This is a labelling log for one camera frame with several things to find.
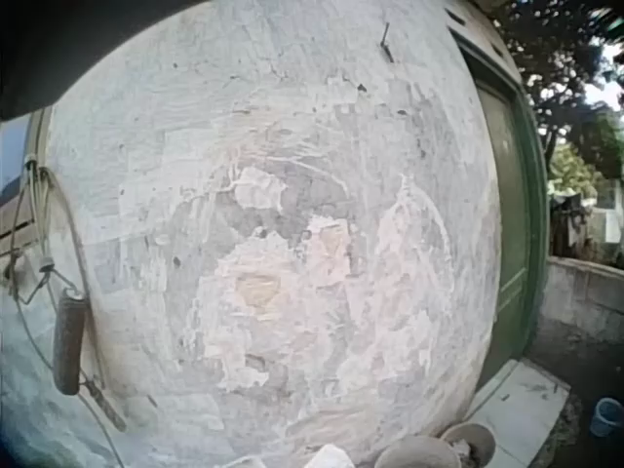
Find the green door frame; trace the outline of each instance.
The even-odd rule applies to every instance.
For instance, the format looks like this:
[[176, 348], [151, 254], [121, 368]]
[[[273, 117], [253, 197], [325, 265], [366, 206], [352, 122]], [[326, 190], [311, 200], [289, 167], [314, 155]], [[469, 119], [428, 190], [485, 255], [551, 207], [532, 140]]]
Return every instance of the green door frame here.
[[454, 31], [451, 31], [451, 34], [475, 80], [475, 89], [477, 81], [486, 83], [499, 94], [505, 96], [512, 105], [515, 137], [520, 146], [524, 170], [529, 239], [526, 296], [522, 321], [524, 335], [519, 341], [521, 346], [516, 350], [516, 357], [520, 357], [534, 336], [544, 289], [549, 229], [546, 165], [542, 156], [541, 143], [537, 136], [537, 126], [527, 102], [527, 93], [522, 84], [517, 83], [480, 48]]

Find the blue cup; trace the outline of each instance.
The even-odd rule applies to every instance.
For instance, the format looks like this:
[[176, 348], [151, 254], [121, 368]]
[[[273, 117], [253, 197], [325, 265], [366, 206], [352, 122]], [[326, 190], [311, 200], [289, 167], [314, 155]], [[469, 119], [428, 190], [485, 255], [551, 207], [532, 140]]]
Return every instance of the blue cup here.
[[624, 407], [617, 400], [602, 398], [594, 408], [590, 432], [596, 437], [606, 437], [622, 425], [624, 425]]

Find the foliage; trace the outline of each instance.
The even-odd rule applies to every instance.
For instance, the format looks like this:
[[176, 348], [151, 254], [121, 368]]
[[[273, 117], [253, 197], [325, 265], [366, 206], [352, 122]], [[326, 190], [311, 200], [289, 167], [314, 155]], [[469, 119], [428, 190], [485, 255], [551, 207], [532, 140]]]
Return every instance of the foliage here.
[[585, 86], [611, 71], [602, 61], [611, 22], [595, 10], [581, 0], [516, 0], [494, 15], [522, 74], [547, 162], [558, 138], [587, 107]]
[[550, 162], [551, 181], [557, 191], [568, 188], [583, 198], [596, 198], [597, 186], [605, 179], [596, 168], [586, 164], [570, 144], [560, 144]]
[[624, 164], [624, 135], [619, 114], [605, 104], [579, 112], [567, 140], [580, 157], [606, 178], [620, 178]]

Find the door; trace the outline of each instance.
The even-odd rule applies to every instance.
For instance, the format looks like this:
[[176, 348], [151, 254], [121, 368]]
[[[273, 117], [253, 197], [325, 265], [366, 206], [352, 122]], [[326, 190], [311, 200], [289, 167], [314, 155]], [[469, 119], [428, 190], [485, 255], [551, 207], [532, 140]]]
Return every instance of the door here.
[[527, 331], [525, 296], [528, 265], [528, 213], [524, 165], [514, 132], [511, 103], [477, 83], [486, 115], [500, 195], [501, 268], [496, 317], [480, 385], [524, 349]]

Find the plastic bucket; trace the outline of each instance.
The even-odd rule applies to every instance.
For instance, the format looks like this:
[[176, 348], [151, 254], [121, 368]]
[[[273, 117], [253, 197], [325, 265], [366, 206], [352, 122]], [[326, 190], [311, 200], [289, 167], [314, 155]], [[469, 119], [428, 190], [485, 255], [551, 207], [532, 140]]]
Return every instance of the plastic bucket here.
[[596, 404], [589, 430], [596, 437], [606, 437], [623, 424], [624, 407], [617, 400], [602, 398]]
[[461, 468], [449, 444], [428, 436], [408, 436], [388, 447], [374, 468]]
[[442, 440], [451, 446], [455, 442], [465, 441], [473, 450], [474, 458], [479, 462], [479, 468], [488, 466], [496, 452], [496, 440], [486, 426], [476, 422], [462, 422], [451, 426], [442, 435]]

